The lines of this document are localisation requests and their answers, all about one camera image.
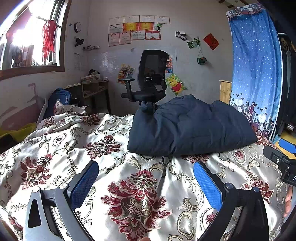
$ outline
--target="black office chair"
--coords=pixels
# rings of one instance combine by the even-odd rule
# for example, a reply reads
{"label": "black office chair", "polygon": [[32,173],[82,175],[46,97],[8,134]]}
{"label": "black office chair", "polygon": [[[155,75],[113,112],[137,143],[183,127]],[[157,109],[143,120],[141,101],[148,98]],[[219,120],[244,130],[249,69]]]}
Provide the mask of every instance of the black office chair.
{"label": "black office chair", "polygon": [[140,91],[131,91],[131,81],[135,79],[119,79],[125,82],[127,93],[120,96],[129,99],[131,102],[151,101],[156,103],[165,97],[167,85],[165,83],[165,67],[168,61],[168,54],[161,50],[145,50],[142,53],[138,84]]}

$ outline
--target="bed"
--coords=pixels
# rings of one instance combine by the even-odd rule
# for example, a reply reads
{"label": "bed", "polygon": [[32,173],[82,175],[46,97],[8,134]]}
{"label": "bed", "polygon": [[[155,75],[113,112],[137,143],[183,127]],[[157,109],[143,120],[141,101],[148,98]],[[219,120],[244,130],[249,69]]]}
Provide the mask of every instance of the bed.
{"label": "bed", "polygon": [[[33,187],[54,189],[69,182],[90,160],[99,164],[99,175],[75,212],[95,240],[197,240],[216,214],[194,178],[197,161],[236,188],[257,186],[270,240],[279,233],[287,186],[277,166],[263,157],[263,147],[272,144],[260,131],[256,143],[228,152],[155,157],[128,152],[133,115],[87,116],[81,108],[66,106],[55,114],[0,155],[0,216],[18,239]],[[231,234],[239,211],[222,240]],[[71,240],[57,209],[54,216],[64,239]]]}

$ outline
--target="metal bolt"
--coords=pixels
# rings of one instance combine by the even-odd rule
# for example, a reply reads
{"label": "metal bolt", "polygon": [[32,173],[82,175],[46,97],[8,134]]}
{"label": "metal bolt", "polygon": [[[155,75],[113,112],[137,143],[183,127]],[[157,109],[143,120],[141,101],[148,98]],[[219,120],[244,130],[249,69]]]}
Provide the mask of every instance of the metal bolt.
{"label": "metal bolt", "polygon": [[38,192],[38,191],[39,191],[39,187],[38,186],[33,187],[33,192]]}
{"label": "metal bolt", "polygon": [[231,183],[225,183],[227,189],[232,189],[233,185]]}
{"label": "metal bolt", "polygon": [[60,185],[59,185],[59,188],[60,189],[65,189],[67,187],[67,183],[61,183]]}
{"label": "metal bolt", "polygon": [[254,192],[260,192],[260,189],[258,187],[253,188]]}

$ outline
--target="blue gripper pad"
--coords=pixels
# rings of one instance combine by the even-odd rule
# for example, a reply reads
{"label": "blue gripper pad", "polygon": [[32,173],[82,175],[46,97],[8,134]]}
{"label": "blue gripper pad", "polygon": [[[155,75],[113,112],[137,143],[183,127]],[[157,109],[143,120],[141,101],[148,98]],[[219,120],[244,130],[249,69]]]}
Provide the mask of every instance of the blue gripper pad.
{"label": "blue gripper pad", "polygon": [[296,147],[295,147],[295,145],[292,144],[292,143],[290,143],[290,142],[288,142],[288,141],[286,141],[286,140],[284,140],[284,139],[280,139],[279,140],[279,146],[281,148],[284,148],[286,151],[288,151],[288,152],[290,152],[292,154],[296,153]]}
{"label": "blue gripper pad", "polygon": [[95,182],[99,174],[99,166],[94,162],[81,177],[78,184],[75,186],[71,192],[71,208],[75,210],[81,207],[83,201],[85,200],[89,190],[91,189],[93,183]]}
{"label": "blue gripper pad", "polygon": [[198,162],[194,163],[193,173],[211,207],[219,211],[222,207],[222,194],[215,183]]}

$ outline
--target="winnie the pooh sticker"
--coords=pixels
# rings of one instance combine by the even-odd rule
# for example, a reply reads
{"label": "winnie the pooh sticker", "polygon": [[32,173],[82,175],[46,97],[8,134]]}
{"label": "winnie the pooh sticker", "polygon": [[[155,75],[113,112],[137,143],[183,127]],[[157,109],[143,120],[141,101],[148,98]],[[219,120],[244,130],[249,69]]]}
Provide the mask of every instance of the winnie the pooh sticker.
{"label": "winnie the pooh sticker", "polygon": [[183,90],[187,90],[182,81],[174,73],[167,77],[165,82],[176,96]]}

